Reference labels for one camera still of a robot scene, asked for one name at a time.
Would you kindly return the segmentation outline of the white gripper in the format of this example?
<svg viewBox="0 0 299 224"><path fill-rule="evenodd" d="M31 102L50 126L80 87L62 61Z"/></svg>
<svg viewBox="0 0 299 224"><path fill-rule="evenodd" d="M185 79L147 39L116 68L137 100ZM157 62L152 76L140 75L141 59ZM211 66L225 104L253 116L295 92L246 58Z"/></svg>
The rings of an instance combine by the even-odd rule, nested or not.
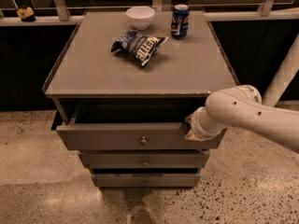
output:
<svg viewBox="0 0 299 224"><path fill-rule="evenodd" d="M185 135L185 139L195 142L210 140L227 128L226 125L220 124L210 117L203 106L188 115L184 121L191 126L189 132Z"/></svg>

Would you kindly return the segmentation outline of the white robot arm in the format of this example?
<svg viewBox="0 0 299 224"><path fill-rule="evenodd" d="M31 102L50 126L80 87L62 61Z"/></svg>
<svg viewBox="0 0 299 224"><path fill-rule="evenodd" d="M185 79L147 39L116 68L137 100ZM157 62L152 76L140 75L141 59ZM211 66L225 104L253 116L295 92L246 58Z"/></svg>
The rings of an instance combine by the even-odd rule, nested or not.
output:
<svg viewBox="0 0 299 224"><path fill-rule="evenodd" d="M299 71L299 36L292 43L265 94L250 85L215 91L206 103L189 115L185 138L210 140L228 127L238 127L299 153L299 112L276 104Z"/></svg>

